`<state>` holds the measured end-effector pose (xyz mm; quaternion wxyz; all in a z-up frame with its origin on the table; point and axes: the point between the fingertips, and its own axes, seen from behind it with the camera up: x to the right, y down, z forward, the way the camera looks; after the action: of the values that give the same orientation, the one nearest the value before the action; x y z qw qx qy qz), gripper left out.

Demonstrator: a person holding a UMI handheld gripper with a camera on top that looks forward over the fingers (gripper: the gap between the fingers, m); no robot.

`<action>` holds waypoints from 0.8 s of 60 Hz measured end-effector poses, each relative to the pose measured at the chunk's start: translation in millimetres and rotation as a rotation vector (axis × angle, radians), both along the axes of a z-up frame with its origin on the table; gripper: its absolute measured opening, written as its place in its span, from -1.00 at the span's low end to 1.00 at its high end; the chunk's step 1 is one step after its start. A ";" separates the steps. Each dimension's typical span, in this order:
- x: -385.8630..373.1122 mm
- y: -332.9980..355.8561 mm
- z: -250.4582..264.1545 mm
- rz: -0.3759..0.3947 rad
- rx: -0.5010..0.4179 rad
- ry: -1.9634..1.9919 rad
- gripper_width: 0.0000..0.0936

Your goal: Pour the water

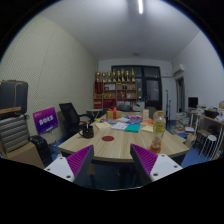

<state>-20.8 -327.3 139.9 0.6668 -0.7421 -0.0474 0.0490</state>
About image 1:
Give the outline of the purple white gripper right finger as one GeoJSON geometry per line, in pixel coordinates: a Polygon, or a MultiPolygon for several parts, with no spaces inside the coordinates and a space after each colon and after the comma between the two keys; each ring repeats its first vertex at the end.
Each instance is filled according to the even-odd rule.
{"type": "Polygon", "coordinates": [[[147,185],[182,169],[168,155],[156,155],[135,144],[130,145],[130,154],[142,185],[147,185]]]}

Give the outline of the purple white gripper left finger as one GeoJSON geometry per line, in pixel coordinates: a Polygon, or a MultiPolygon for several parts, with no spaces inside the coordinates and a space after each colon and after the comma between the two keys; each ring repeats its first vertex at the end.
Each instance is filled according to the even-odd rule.
{"type": "Polygon", "coordinates": [[[45,171],[82,186],[93,157],[94,146],[89,145],[68,157],[58,157],[45,171]]]}

